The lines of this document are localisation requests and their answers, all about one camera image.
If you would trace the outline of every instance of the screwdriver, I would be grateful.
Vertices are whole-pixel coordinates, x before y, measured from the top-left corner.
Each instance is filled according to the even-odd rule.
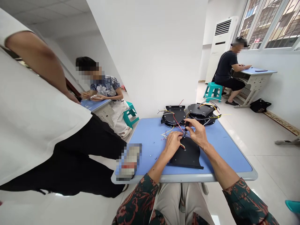
[[[185,129],[184,129],[184,131],[185,131],[184,137],[185,137],[185,135],[187,134],[187,127],[188,127],[189,125],[190,125],[190,122],[186,121],[186,122],[185,122]]]

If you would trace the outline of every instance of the dark patterned sleeve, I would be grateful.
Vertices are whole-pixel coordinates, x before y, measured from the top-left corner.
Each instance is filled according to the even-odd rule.
[[[269,213],[268,206],[251,191],[242,178],[223,193],[237,225],[278,224]]]
[[[121,87],[120,83],[115,77],[110,77],[111,82],[112,82],[112,87],[117,90],[119,87]]]
[[[158,185],[146,174],[117,210],[112,225],[148,224]]]
[[[95,84],[91,84],[90,89],[96,91],[97,90],[96,85]]]

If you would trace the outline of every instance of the black pants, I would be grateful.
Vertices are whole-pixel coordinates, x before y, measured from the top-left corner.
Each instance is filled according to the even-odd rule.
[[[93,114],[80,131],[55,145],[53,155],[46,162],[1,185],[0,190],[44,189],[62,195],[87,192],[115,198],[124,184],[113,184],[113,170],[88,155],[118,159],[125,145],[107,123]]]
[[[226,88],[231,88],[232,91],[238,91],[245,87],[245,83],[242,81],[239,81],[234,78],[230,78],[229,80],[223,81],[223,82],[215,82],[218,85],[222,85]]]

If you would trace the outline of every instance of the black t-shirt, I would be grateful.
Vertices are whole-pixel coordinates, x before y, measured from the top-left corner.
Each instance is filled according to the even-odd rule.
[[[238,64],[238,58],[233,51],[227,51],[220,57],[215,83],[224,82],[230,79],[232,65]]]

